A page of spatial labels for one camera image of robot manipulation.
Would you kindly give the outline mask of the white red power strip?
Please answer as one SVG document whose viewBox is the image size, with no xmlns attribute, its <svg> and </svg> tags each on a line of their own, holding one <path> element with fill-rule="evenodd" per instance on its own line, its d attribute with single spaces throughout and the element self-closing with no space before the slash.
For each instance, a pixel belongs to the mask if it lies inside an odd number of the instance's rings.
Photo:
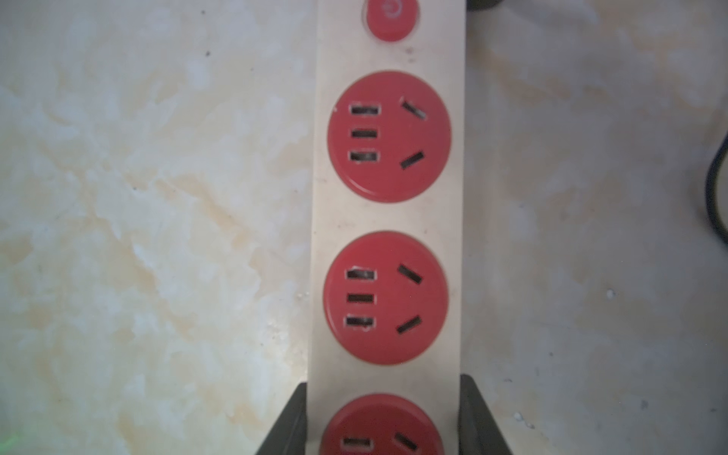
<svg viewBox="0 0 728 455">
<path fill-rule="evenodd" d="M 455 454 L 466 3 L 317 10 L 305 450 Z"/>
</svg>

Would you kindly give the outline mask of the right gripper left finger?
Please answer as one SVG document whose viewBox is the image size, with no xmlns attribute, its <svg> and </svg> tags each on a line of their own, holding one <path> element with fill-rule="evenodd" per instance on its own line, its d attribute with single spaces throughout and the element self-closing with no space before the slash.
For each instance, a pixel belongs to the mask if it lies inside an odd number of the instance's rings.
<svg viewBox="0 0 728 455">
<path fill-rule="evenodd" d="M 257 455 L 305 455 L 307 383 L 300 383 L 269 430 Z"/>
</svg>

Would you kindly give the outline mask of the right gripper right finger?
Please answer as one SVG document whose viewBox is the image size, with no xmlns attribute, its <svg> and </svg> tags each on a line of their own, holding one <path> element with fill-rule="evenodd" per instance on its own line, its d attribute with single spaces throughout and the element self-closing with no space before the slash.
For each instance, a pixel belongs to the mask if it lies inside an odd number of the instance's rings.
<svg viewBox="0 0 728 455">
<path fill-rule="evenodd" d="M 471 375 L 460 375 L 460 455 L 512 455 L 504 435 Z"/>
</svg>

